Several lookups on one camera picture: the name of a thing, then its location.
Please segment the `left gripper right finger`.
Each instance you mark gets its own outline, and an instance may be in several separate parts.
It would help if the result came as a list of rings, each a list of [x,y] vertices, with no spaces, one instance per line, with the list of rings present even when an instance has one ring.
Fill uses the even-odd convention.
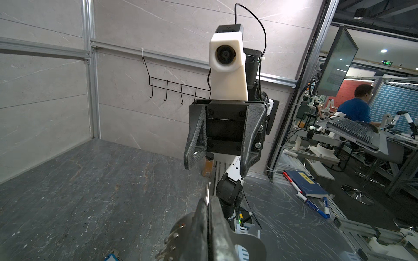
[[[210,198],[208,219],[209,261],[239,261],[218,197]]]

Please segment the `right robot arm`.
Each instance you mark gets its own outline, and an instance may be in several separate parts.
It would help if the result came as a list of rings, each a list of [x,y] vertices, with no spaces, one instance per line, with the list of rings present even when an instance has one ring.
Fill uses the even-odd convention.
[[[208,153],[234,159],[216,185],[224,217],[231,227],[244,198],[243,184],[249,169],[261,158],[265,137],[270,134],[279,101],[261,91],[261,51],[244,49],[249,101],[195,100],[189,106],[189,134],[184,153],[186,169]]]

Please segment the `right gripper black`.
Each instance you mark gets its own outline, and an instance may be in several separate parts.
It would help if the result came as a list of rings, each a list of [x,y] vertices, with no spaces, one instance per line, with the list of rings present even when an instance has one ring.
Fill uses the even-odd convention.
[[[245,178],[261,158],[267,108],[261,101],[194,101],[189,106],[185,169],[197,165],[206,152],[241,155],[240,175]]]

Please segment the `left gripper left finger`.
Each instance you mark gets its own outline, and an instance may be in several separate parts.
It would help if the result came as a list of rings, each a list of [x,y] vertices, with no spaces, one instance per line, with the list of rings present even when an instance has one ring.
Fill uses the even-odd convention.
[[[195,212],[179,220],[177,237],[179,261],[208,261],[208,212],[204,199],[200,199]]]

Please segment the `blue key tag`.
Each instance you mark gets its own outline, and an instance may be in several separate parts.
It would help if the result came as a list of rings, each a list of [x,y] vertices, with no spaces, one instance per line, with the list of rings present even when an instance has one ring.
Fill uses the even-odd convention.
[[[121,259],[118,257],[117,251],[112,251],[111,253],[105,256],[104,261],[121,261]]]

